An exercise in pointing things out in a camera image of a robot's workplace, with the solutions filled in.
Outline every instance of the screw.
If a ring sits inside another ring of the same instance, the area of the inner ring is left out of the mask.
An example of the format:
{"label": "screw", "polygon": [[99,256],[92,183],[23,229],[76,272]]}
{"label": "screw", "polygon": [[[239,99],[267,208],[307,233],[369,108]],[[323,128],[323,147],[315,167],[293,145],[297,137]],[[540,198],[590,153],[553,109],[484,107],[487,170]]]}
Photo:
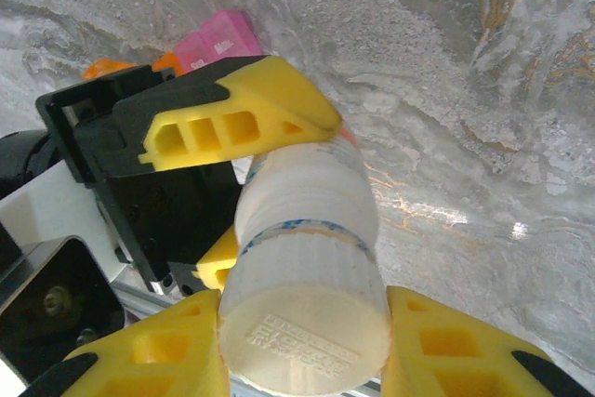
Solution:
{"label": "screw", "polygon": [[83,330],[81,330],[81,333],[79,334],[78,338],[76,339],[76,347],[80,348],[81,346],[91,343],[93,341],[95,341],[98,337],[97,333],[90,328],[85,328]]}
{"label": "screw", "polygon": [[135,223],[139,220],[140,217],[140,210],[138,205],[131,205],[126,212],[126,220],[128,223]]}
{"label": "screw", "polygon": [[157,243],[154,239],[147,239],[147,242],[142,246],[142,251],[152,254],[157,249]]}
{"label": "screw", "polygon": [[174,278],[172,277],[171,273],[169,273],[164,280],[161,282],[163,287],[168,288],[174,283]]}
{"label": "screw", "polygon": [[44,298],[44,310],[49,316],[60,316],[71,309],[71,294],[61,285],[50,288]]}

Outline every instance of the pink package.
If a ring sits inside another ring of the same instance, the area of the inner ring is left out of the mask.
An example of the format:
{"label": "pink package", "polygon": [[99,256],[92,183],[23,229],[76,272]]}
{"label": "pink package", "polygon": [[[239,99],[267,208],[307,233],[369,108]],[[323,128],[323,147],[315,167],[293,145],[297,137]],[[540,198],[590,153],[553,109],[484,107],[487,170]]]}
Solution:
{"label": "pink package", "polygon": [[221,10],[203,24],[200,32],[186,36],[174,53],[189,72],[229,56],[261,55],[262,50],[243,11]]}

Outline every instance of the yellow foam pad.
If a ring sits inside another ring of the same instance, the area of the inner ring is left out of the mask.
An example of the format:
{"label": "yellow foam pad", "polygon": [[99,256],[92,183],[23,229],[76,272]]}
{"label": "yellow foam pad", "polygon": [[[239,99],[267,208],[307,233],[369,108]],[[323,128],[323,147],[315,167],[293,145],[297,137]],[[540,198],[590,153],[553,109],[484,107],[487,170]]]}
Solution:
{"label": "yellow foam pad", "polygon": [[227,275],[238,258],[238,242],[231,226],[196,264],[192,274],[208,288],[223,291]]}
{"label": "yellow foam pad", "polygon": [[220,293],[207,290],[126,329],[73,351],[99,359],[65,397],[229,397],[218,354]]}
{"label": "yellow foam pad", "polygon": [[389,287],[392,345],[382,397],[551,397],[514,360],[527,341],[401,287]]}
{"label": "yellow foam pad", "polygon": [[156,171],[207,165],[297,143],[331,139],[337,109],[306,76],[268,56],[217,80],[230,97],[157,113],[142,163]]}

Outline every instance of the blue label stripe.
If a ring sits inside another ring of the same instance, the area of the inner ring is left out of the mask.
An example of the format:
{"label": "blue label stripe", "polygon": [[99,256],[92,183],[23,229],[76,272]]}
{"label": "blue label stripe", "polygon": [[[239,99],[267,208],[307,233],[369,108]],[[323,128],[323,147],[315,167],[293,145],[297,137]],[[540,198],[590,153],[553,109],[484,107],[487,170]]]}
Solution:
{"label": "blue label stripe", "polygon": [[320,230],[324,233],[334,233],[337,238],[339,239],[348,239],[352,240],[353,244],[357,246],[360,250],[367,253],[369,251],[368,245],[356,234],[350,232],[346,228],[333,223],[329,222],[328,220],[314,220],[311,218],[297,218],[295,220],[287,220],[277,225],[273,225],[268,229],[260,232],[257,234],[242,250],[240,256],[245,255],[250,249],[254,246],[261,244],[267,239],[271,239],[272,237],[276,237],[287,232],[299,232],[301,230],[305,231],[314,231]]}

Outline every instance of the orange object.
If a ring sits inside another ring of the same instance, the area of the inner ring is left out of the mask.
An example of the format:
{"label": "orange object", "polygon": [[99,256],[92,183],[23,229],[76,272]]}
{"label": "orange object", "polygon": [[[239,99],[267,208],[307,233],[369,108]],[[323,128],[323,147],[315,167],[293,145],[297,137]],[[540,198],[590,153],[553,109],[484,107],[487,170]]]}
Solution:
{"label": "orange object", "polygon": [[165,53],[152,65],[152,69],[154,72],[164,69],[174,69],[176,76],[182,76],[185,73],[178,58],[173,53]]}
{"label": "orange object", "polygon": [[120,60],[97,60],[83,73],[83,79],[90,81],[106,74],[120,72],[123,69],[129,69],[134,67],[135,64],[130,62],[122,62]]}
{"label": "orange object", "polygon": [[[136,65],[130,62],[123,62],[121,60],[97,60],[85,70],[83,73],[83,79],[85,81],[90,81],[92,79],[105,76],[106,74],[120,72],[123,69],[129,69],[130,67],[136,67]],[[176,58],[176,55],[173,53],[165,53],[152,65],[152,69],[154,72],[165,69],[174,69],[176,76],[182,76],[185,73],[178,61],[178,58]]]}

